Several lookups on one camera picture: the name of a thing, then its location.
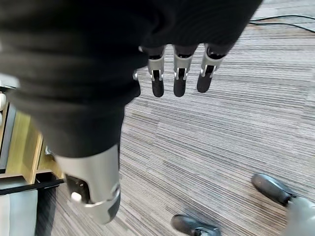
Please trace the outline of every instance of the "wooden furniture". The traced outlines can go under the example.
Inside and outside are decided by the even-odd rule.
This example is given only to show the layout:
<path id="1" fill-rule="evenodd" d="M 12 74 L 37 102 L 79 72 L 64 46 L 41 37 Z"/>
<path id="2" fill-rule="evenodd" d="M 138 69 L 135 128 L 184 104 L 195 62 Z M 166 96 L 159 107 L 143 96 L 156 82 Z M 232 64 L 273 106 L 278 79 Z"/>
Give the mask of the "wooden furniture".
<path id="1" fill-rule="evenodd" d="M 2 112 L 0 126 L 0 147 L 5 131 L 6 114 L 9 104 Z M 27 185 L 0 189 L 0 195 L 17 191 L 58 186 L 63 182 L 63 174 L 51 154 L 47 154 L 42 135 L 34 126 L 30 116 L 16 112 L 9 145 L 7 164 L 0 170 L 0 181 L 3 178 L 22 176 Z"/>

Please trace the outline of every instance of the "black shoe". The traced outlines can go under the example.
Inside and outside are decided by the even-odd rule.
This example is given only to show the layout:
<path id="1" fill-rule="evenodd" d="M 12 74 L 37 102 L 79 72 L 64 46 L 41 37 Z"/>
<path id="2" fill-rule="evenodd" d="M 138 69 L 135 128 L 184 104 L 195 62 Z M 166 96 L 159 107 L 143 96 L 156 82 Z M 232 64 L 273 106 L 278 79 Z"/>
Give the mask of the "black shoe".
<path id="1" fill-rule="evenodd" d="M 264 174 L 254 174 L 252 177 L 254 187 L 267 198 L 284 207 L 291 198 L 296 198 L 294 192 L 279 180 Z"/>
<path id="2" fill-rule="evenodd" d="M 186 215 L 174 215 L 171 225 L 175 230 L 189 236 L 220 236 L 220 230 Z"/>

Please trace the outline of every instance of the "robotic arm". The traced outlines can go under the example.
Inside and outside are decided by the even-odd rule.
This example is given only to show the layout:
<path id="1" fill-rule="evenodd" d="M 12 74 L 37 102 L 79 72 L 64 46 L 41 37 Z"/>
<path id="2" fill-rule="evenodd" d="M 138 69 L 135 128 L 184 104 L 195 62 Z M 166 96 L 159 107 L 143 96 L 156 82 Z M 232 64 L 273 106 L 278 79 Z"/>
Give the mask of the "robotic arm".
<path id="1" fill-rule="evenodd" d="M 9 95 L 32 116 L 65 173 L 71 200 L 102 224 L 120 204 L 124 108 L 149 62 L 164 93 L 164 48 L 174 45 L 174 94 L 185 93 L 193 53 L 206 50 L 206 92 L 261 0 L 0 0 L 0 72 L 19 78 Z"/>

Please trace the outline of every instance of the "gray striped carpet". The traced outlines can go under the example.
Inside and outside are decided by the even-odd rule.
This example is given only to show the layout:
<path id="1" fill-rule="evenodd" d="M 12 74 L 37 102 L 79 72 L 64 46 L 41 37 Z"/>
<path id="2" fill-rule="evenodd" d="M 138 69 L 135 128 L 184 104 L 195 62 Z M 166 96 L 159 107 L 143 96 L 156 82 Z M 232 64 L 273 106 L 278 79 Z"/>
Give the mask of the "gray striped carpet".
<path id="1" fill-rule="evenodd" d="M 255 17 L 289 13 L 315 16 L 315 2 L 266 0 Z M 63 185 L 40 199 L 39 236 L 179 236 L 169 224 L 177 213 L 213 222 L 224 236 L 278 236 L 285 209 L 251 186 L 257 172 L 315 201 L 315 34 L 248 26 L 206 94 L 196 90 L 199 47 L 182 98 L 173 94 L 171 52 L 164 96 L 153 96 L 143 69 L 141 96 L 126 109 L 116 219 L 93 223 Z"/>

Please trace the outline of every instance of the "black cable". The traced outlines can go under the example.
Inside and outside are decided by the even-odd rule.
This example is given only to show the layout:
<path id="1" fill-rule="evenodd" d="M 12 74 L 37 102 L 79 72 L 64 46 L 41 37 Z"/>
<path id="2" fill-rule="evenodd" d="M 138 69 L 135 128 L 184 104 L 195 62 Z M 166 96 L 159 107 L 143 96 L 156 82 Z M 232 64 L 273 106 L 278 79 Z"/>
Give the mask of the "black cable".
<path id="1" fill-rule="evenodd" d="M 315 17 L 312 17 L 312 16 L 304 16 L 304 15 L 280 15 L 280 16 L 262 17 L 262 18 L 253 19 L 253 20 L 250 20 L 250 21 L 263 21 L 263 20 L 276 19 L 276 18 L 285 18 L 285 17 L 300 17 L 300 18 L 307 18 L 307 19 L 315 20 Z"/>
<path id="2" fill-rule="evenodd" d="M 282 22 L 268 22 L 268 23 L 258 23 L 257 21 L 263 21 L 263 20 L 269 20 L 269 19 L 275 19 L 275 18 L 284 18 L 284 17 L 300 17 L 300 18 L 307 18 L 311 20 L 315 20 L 315 17 L 311 16 L 303 16 L 303 15 L 280 15 L 280 16 L 271 16 L 271 17 L 263 17 L 263 18 L 258 18 L 258 19 L 253 19 L 249 21 L 249 24 L 251 25 L 257 25 L 257 26 L 266 26 L 266 25 L 286 25 L 286 26 L 294 26 L 303 30 L 307 30 L 309 32 L 315 33 L 315 30 L 298 26 L 295 24 L 290 24 L 290 23 L 282 23 Z"/>
<path id="3" fill-rule="evenodd" d="M 270 23 L 256 23 L 256 22 L 249 22 L 249 24 L 251 25 L 261 25 L 261 26 L 266 26 L 266 25 L 286 25 L 286 26 L 294 26 L 303 30 L 307 30 L 309 32 L 315 33 L 315 30 L 309 29 L 309 28 L 305 28 L 302 26 L 298 26 L 298 25 L 294 25 L 294 24 L 289 24 L 289 23 L 280 23 L 280 22 L 270 22 Z"/>

